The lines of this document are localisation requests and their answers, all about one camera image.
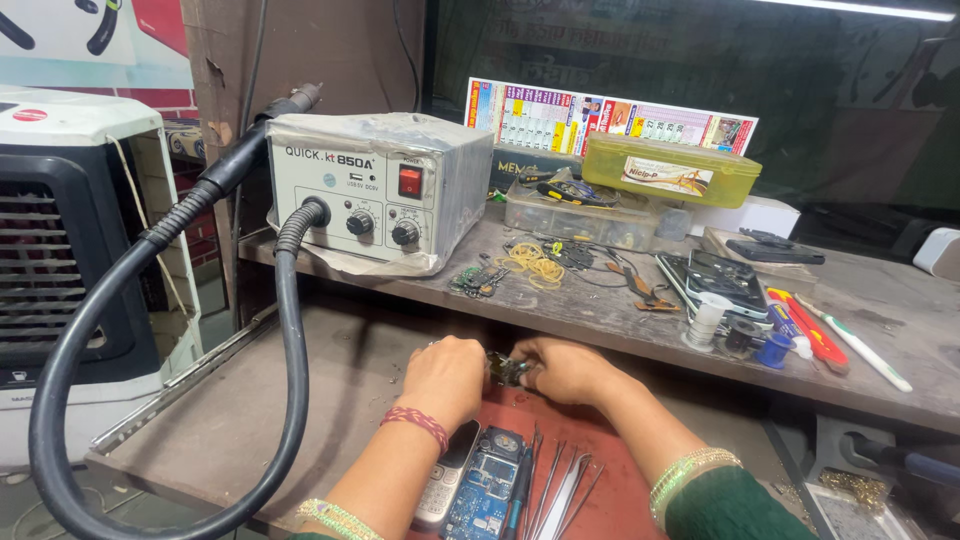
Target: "circuit board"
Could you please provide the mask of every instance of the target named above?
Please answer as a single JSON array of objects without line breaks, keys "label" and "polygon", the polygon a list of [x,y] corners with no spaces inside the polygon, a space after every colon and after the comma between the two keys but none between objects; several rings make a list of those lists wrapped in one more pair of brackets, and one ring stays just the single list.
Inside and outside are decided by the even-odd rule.
[{"label": "circuit board", "polygon": [[507,519],[523,437],[489,427],[470,458],[440,536],[446,540],[497,540]]}]

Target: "yellow plastic box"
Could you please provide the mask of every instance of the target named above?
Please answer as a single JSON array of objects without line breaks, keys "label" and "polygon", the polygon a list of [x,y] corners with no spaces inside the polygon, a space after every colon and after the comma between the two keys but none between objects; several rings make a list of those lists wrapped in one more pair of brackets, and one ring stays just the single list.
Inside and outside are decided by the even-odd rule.
[{"label": "yellow plastic box", "polygon": [[736,209],[760,165],[737,154],[676,142],[592,132],[584,180],[616,189]]}]

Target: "plastic box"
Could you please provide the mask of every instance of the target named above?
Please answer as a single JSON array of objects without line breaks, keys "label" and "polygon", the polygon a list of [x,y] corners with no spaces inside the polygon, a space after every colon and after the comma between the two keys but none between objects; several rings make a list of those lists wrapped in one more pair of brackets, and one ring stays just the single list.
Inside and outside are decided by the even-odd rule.
[{"label": "plastic box", "polygon": [[736,209],[761,168],[730,152],[591,132],[583,175],[592,184]]},{"label": "plastic box", "polygon": [[504,222],[531,233],[645,252],[660,216],[646,197],[634,193],[621,193],[615,209],[603,209],[551,201],[514,183],[507,191]]}]

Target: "toothbrush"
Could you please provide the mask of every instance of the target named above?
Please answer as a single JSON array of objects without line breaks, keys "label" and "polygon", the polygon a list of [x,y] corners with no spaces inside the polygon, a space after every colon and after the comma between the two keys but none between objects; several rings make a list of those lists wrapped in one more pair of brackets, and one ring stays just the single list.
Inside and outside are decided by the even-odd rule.
[{"label": "toothbrush", "polygon": [[877,353],[874,352],[866,343],[860,340],[859,337],[853,335],[853,332],[850,331],[847,327],[843,326],[840,321],[836,319],[833,315],[829,313],[824,313],[820,309],[814,307],[806,299],[801,298],[799,294],[793,295],[797,299],[797,302],[800,302],[801,306],[806,307],[810,310],[811,313],[820,317],[824,320],[837,334],[847,342],[847,345],[850,345],[852,349],[857,351],[857,353],[863,356],[863,359],[867,360],[867,363],[874,366],[880,374],[886,378],[891,384],[896,386],[896,388],[903,392],[913,392],[913,386],[906,381],[903,377],[897,373],[893,367],[890,366],[881,358]]}]

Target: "screwdriver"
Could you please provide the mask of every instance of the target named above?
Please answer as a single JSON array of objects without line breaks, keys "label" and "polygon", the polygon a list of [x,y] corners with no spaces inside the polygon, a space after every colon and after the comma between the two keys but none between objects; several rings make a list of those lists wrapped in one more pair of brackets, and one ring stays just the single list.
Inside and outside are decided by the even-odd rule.
[{"label": "screwdriver", "polygon": [[501,540],[516,540],[516,524],[520,521],[520,510],[526,503],[528,486],[530,485],[530,473],[534,462],[533,446],[528,446],[523,453],[523,459],[520,460],[520,468],[516,471],[516,483],[514,484],[514,501],[510,505],[510,514],[507,517],[507,526],[503,529]]}]

